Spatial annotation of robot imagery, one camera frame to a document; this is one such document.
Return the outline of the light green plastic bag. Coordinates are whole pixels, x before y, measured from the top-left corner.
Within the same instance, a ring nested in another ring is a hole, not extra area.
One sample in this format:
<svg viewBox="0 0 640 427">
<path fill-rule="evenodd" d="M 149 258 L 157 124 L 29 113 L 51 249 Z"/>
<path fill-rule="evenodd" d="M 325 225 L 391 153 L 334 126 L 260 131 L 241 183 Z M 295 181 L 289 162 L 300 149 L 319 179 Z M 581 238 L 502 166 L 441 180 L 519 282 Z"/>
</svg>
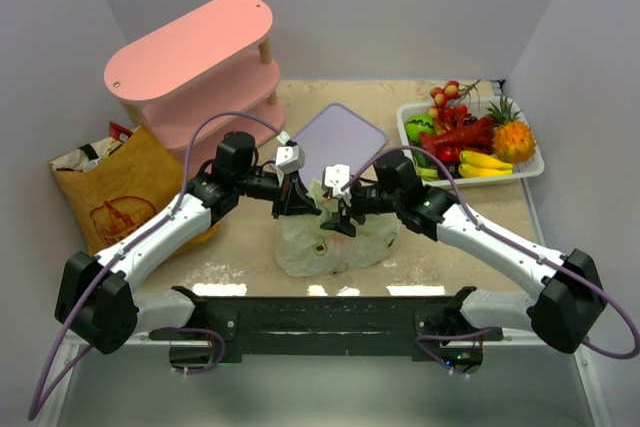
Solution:
<svg viewBox="0 0 640 427">
<path fill-rule="evenodd" d="M 400 230 L 394 215 L 371 215 L 349 237 L 321 227 L 336 211 L 337 202 L 324 197 L 318 180 L 311 182 L 308 196 L 319 216 L 278 219 L 275 256 L 288 275 L 302 278 L 367 268 L 389 256 Z"/>
</svg>

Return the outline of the brown Trader Joe's bag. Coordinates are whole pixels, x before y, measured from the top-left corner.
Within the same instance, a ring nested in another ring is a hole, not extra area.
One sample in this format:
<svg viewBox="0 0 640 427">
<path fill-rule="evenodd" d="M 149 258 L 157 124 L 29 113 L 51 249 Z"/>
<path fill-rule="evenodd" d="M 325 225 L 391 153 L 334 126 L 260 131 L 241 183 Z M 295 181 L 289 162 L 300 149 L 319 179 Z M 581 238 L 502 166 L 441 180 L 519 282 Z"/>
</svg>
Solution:
<svg viewBox="0 0 640 427">
<path fill-rule="evenodd" d="M 144 127 L 125 143 L 108 135 L 50 162 L 91 254 L 134 233 L 179 193 L 183 167 Z"/>
</svg>

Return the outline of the red Chuba chips bag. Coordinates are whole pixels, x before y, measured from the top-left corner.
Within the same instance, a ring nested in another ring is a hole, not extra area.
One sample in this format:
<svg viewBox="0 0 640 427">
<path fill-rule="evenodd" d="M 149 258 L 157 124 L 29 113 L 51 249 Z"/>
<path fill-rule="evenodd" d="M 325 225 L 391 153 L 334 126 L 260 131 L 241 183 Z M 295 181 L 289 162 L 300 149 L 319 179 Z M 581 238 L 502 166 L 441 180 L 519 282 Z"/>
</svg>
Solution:
<svg viewBox="0 0 640 427">
<path fill-rule="evenodd" d="M 121 143 L 125 143 L 133 135 L 133 132 L 118 123 L 109 123 L 109 136 Z"/>
</svg>

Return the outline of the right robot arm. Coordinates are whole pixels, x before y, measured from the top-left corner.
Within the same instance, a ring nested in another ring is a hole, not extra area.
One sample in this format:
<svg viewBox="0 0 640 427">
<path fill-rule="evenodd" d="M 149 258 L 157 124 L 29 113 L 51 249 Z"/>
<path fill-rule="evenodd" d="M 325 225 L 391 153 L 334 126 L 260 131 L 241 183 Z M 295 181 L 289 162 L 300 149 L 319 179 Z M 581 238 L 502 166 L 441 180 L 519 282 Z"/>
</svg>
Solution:
<svg viewBox="0 0 640 427">
<path fill-rule="evenodd" d="M 470 288 L 458 293 L 459 316 L 473 329 L 490 327 L 535 333 L 548 346 L 571 354 L 607 305 L 593 258 L 530 242 L 482 217 L 458 194 L 426 185 L 404 154 L 374 164 L 376 182 L 361 185 L 346 165 L 327 167 L 326 195 L 338 202 L 327 230 L 353 236 L 369 215 L 393 213 L 410 231 L 456 247 L 519 286 L 517 292 Z"/>
</svg>

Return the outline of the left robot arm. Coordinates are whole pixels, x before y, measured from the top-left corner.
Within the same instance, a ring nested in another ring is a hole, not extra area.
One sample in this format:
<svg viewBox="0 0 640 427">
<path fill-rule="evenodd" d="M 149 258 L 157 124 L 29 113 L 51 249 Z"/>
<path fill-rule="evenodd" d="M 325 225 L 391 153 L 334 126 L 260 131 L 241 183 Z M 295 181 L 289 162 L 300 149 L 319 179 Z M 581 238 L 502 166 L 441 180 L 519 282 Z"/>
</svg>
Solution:
<svg viewBox="0 0 640 427">
<path fill-rule="evenodd" d="M 301 147 L 281 135 L 274 169 L 258 166 L 253 136 L 231 132 L 179 194 L 141 228 L 94 256 L 78 252 L 64 267 L 55 318 L 103 354 L 132 335 L 188 326 L 196 296 L 179 288 L 141 294 L 145 279 L 179 248 L 217 224 L 241 197 L 265 200 L 274 217 L 318 214 L 299 175 Z"/>
</svg>

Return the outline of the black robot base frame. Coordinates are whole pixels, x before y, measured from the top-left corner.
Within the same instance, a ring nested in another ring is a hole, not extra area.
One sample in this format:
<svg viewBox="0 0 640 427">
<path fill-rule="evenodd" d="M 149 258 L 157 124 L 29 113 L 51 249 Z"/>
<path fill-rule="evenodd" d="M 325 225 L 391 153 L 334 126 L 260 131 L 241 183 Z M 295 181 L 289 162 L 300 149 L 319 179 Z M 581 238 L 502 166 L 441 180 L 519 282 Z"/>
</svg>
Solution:
<svg viewBox="0 0 640 427">
<path fill-rule="evenodd" d="M 461 315 L 472 288 L 453 296 L 213 297 L 187 294 L 195 311 L 185 332 L 162 328 L 154 341 L 172 341 L 175 367 L 199 367 L 205 350 L 181 342 L 207 341 L 227 363 L 249 355 L 408 357 L 465 373 L 481 365 L 482 342 L 500 341 L 501 329 L 473 327 Z"/>
</svg>

